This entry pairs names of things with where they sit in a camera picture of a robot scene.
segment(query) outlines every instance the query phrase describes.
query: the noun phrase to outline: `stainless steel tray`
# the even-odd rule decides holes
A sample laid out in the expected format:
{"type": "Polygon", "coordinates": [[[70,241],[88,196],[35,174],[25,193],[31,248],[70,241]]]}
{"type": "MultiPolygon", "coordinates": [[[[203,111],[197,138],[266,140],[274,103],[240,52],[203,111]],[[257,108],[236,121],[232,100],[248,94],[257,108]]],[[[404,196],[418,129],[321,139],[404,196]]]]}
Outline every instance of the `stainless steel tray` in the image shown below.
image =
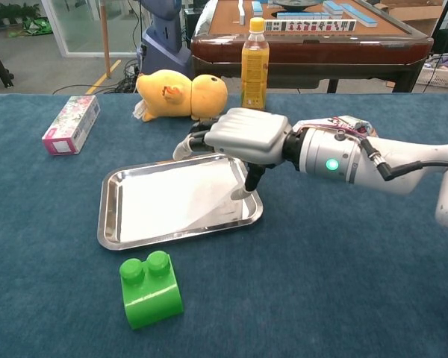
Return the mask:
{"type": "Polygon", "coordinates": [[[98,241],[124,250],[252,224],[263,212],[258,193],[230,198],[246,174],[223,154],[117,169],[102,183],[98,241]]]}

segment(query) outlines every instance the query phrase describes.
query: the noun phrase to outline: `yellow rubber duck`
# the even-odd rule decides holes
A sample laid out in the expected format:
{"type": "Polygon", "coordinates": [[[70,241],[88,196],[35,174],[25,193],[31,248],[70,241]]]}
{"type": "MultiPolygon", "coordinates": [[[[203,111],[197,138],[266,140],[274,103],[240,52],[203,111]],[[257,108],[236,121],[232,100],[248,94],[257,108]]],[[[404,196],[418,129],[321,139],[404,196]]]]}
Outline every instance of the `yellow rubber duck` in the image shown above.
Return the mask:
{"type": "Polygon", "coordinates": [[[220,115],[227,104],[227,86],[212,75],[190,80],[180,72],[160,69],[151,75],[140,74],[136,88],[143,100],[134,115],[144,122],[158,117],[209,119],[220,115]]]}

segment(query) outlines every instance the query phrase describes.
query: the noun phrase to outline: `green toy block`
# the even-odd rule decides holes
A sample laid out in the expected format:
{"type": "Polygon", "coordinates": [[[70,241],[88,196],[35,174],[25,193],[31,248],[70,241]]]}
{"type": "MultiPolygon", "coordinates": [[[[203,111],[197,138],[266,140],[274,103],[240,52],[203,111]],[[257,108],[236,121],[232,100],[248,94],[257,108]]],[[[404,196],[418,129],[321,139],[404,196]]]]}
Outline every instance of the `green toy block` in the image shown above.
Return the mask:
{"type": "Polygon", "coordinates": [[[126,260],[119,267],[126,318],[133,330],[184,311],[171,257],[152,252],[146,261],[126,260]]]}

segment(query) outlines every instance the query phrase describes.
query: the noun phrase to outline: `white robotic arm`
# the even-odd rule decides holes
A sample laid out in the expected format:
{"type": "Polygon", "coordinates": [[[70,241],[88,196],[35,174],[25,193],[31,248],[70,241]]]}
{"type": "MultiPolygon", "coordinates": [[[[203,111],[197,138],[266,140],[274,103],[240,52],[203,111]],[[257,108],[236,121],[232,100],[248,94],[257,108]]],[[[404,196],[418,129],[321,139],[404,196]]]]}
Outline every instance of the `white robotic arm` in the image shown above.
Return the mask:
{"type": "Polygon", "coordinates": [[[424,175],[443,172],[435,218],[448,228],[448,145],[382,139],[370,131],[365,121],[347,125],[319,119],[292,127],[285,116],[233,108],[218,120],[193,126],[173,158],[215,151],[248,163],[245,187],[233,193],[235,199],[249,195],[266,169],[285,161],[306,174],[397,195],[409,194],[424,175]]]}

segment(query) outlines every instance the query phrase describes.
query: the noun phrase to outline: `plastic bottle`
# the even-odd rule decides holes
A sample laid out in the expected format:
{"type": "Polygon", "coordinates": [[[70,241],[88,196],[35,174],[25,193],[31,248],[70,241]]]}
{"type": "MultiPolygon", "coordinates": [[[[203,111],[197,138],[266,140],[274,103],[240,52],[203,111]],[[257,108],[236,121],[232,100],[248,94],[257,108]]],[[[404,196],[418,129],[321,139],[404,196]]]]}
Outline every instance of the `plastic bottle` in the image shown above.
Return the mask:
{"type": "Polygon", "coordinates": [[[269,43],[264,37],[264,26],[263,18],[253,17],[242,48],[240,105],[255,110],[263,110],[266,105],[269,43]]]}

